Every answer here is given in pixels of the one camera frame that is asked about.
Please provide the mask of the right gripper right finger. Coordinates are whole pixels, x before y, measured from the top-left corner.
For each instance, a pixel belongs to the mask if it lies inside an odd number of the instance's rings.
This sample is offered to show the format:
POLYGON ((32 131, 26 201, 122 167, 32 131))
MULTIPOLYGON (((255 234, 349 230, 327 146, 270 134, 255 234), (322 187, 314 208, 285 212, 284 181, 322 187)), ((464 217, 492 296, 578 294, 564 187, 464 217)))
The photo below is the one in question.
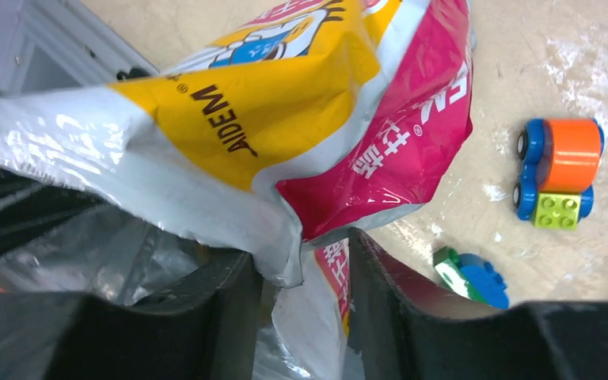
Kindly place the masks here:
POLYGON ((369 379, 608 379, 608 302, 499 310, 349 232, 351 334, 369 379))

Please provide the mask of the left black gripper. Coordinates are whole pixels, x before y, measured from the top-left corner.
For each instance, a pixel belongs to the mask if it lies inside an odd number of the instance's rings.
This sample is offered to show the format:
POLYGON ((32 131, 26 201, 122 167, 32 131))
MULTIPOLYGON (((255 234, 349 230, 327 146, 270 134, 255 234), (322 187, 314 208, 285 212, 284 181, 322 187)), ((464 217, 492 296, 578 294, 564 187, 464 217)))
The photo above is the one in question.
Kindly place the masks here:
POLYGON ((0 168, 0 258, 105 202, 0 168))

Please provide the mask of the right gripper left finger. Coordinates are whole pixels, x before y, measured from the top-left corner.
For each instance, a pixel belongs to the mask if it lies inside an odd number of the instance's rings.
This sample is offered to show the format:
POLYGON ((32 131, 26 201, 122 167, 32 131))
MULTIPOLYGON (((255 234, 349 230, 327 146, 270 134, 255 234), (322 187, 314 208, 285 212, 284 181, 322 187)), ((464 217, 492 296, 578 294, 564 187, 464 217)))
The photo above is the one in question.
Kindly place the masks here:
POLYGON ((261 290, 248 253, 215 250, 134 306, 0 293, 0 379, 249 379, 261 290))

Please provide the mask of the colourful pet food bag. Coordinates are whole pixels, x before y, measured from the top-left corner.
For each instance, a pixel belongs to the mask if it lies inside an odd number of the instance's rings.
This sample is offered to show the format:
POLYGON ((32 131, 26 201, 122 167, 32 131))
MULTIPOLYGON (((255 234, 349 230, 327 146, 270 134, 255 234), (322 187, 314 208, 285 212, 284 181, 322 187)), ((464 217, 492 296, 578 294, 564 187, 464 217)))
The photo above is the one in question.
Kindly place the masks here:
POLYGON ((343 373, 345 236, 427 203, 472 131, 466 1, 289 1, 162 75, 0 97, 0 167, 251 253, 273 324, 343 373))

